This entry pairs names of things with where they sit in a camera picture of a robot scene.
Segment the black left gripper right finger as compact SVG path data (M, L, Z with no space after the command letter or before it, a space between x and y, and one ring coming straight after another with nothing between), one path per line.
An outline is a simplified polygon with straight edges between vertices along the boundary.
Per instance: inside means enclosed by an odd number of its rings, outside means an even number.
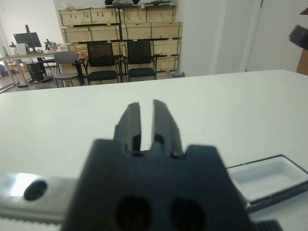
M167 105L157 99L154 99L153 105L153 143L159 143L168 156L182 156L180 130Z

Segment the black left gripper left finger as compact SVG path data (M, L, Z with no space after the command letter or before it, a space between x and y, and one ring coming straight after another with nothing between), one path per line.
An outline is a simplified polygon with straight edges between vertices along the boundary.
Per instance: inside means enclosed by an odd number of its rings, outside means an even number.
M131 103L115 126L114 140L121 143L129 153L141 149L141 115L139 103Z

